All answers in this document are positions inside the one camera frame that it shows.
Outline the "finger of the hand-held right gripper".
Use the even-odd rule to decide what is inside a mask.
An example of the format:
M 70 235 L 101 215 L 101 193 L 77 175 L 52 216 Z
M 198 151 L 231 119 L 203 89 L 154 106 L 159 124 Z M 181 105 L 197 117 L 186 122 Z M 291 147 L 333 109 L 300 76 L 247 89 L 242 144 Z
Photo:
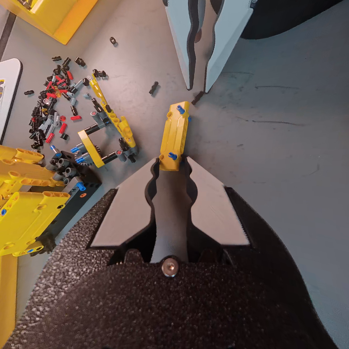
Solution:
M 195 37 L 203 25 L 203 1 L 166 0 L 165 10 L 187 90 L 193 88 Z
M 253 7 L 250 0 L 221 2 L 212 28 L 212 52 L 205 70 L 205 93 L 210 91 L 222 72 L 252 13 Z

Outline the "large yellow black lego model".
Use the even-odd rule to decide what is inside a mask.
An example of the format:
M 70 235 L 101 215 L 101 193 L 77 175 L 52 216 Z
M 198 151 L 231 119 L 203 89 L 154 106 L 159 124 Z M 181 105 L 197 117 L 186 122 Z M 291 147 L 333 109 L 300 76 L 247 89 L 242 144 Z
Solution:
M 0 255 L 50 253 L 55 239 L 102 185 L 73 153 L 0 146 Z

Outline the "pale rounded board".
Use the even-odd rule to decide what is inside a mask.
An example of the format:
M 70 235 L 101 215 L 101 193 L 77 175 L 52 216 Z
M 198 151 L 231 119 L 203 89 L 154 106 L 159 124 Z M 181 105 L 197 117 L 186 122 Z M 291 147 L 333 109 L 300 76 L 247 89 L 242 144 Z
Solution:
M 0 63 L 0 144 L 5 137 L 6 128 L 19 86 L 23 65 L 17 58 Z

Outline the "yellow plastic storage bin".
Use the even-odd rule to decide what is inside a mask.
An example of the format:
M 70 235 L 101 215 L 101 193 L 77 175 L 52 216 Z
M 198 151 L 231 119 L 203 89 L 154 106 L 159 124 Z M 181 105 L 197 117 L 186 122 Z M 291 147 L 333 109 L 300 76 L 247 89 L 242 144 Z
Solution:
M 16 323 L 18 259 L 4 255 L 0 258 L 0 347 L 10 337 Z
M 1 0 L 11 13 L 66 45 L 97 0 Z

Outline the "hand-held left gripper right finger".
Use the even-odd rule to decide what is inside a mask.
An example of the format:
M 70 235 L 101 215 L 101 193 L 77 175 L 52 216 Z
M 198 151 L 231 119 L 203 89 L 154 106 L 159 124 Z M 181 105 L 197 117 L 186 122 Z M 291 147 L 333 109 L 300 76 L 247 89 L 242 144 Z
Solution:
M 184 165 L 190 199 L 186 229 L 189 261 L 198 262 L 207 251 L 219 259 L 226 248 L 250 247 L 225 185 L 191 157 L 186 157 Z

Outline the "grey yellow lego rack assembly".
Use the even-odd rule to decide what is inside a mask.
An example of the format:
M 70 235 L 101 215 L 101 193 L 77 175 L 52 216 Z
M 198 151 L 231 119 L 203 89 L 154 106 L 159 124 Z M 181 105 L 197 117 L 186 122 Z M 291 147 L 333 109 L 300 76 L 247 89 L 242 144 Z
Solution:
M 135 163 L 135 156 L 138 154 L 138 147 L 134 140 L 133 132 L 126 117 L 118 117 L 104 97 L 98 84 L 97 77 L 106 77 L 106 75 L 100 75 L 99 73 L 99 71 L 94 69 L 92 75 L 87 77 L 89 85 L 96 96 L 95 98 L 91 98 L 91 101 L 96 109 L 95 116 L 98 116 L 101 120 L 98 127 L 101 129 L 108 125 L 113 125 L 121 136 L 119 139 L 120 150 L 101 158 L 101 161 L 103 164 L 107 164 L 113 159 L 118 158 L 121 162 L 129 160 L 131 163 Z

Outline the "yellow lego beam with black pins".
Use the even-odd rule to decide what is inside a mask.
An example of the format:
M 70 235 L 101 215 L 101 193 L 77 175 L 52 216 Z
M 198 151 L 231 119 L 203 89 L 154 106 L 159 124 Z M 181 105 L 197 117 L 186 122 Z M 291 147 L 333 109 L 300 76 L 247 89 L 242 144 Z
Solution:
M 94 124 L 80 132 L 78 132 L 78 136 L 81 140 L 81 143 L 83 143 L 92 157 L 95 166 L 97 168 L 103 167 L 105 164 L 111 162 L 114 159 L 120 158 L 122 160 L 125 160 L 125 154 L 124 152 L 120 149 L 116 152 L 112 152 L 107 156 L 102 157 L 100 152 L 98 151 L 98 147 L 96 147 L 93 142 L 90 140 L 89 135 L 92 133 L 95 133 L 96 131 L 99 131 L 101 128 L 105 127 L 106 125 L 99 125 L 99 124 Z

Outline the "pile of small lego pins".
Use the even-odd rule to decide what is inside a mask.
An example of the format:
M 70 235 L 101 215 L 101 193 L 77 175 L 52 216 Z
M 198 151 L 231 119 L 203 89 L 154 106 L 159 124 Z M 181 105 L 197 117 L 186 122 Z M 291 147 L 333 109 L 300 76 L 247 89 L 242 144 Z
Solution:
M 68 121 L 82 119 L 77 110 L 77 96 L 83 86 L 88 87 L 90 78 L 85 77 L 74 81 L 69 64 L 71 58 L 62 60 L 61 56 L 52 57 L 57 63 L 50 76 L 44 82 L 45 89 L 39 92 L 36 106 L 33 108 L 29 122 L 29 139 L 33 142 L 31 148 L 36 153 L 41 153 L 44 145 L 52 142 L 57 135 L 64 141 L 69 140 L 67 134 Z M 59 113 L 58 103 L 67 101 L 71 116 Z

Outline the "grey lego gear with blue pins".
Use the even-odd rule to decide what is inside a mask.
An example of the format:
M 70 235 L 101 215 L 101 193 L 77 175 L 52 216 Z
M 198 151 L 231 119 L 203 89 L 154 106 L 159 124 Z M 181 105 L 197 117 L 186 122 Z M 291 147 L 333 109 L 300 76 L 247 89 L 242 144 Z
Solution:
M 71 153 L 75 156 L 76 163 L 79 164 L 87 164 L 87 165 L 95 165 L 92 157 L 88 153 L 85 145 L 83 143 L 78 144 L 74 148 L 71 149 Z

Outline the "yellow lego panel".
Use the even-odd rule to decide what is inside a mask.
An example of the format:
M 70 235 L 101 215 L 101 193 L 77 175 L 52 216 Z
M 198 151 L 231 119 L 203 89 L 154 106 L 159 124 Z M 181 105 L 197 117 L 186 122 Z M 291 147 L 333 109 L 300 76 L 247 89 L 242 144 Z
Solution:
M 186 112 L 180 115 L 177 105 L 181 105 Z M 161 142 L 159 169 L 162 171 L 178 171 L 181 163 L 181 156 L 184 152 L 186 134 L 188 129 L 190 102 L 178 102 L 170 105 L 165 122 L 163 139 Z M 168 157 L 168 153 L 173 152 L 178 155 L 177 160 Z

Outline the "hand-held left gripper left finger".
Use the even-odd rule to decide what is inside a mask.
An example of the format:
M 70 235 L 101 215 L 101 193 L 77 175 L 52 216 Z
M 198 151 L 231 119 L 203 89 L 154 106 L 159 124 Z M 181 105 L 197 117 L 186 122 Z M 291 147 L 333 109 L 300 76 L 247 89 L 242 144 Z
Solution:
M 156 242 L 153 198 L 157 193 L 159 158 L 153 158 L 123 181 L 98 223 L 89 249 L 112 250 L 111 263 L 125 261 L 127 251 L 136 249 L 150 262 Z

